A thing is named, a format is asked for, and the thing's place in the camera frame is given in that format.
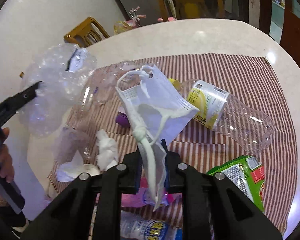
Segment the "person's left hand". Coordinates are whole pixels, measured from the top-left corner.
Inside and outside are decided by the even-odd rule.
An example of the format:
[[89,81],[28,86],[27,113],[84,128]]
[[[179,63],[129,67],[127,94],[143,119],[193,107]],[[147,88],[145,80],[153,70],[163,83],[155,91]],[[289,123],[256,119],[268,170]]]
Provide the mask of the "person's left hand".
[[14,179],[13,159],[6,144],[0,147],[0,177],[11,183]]

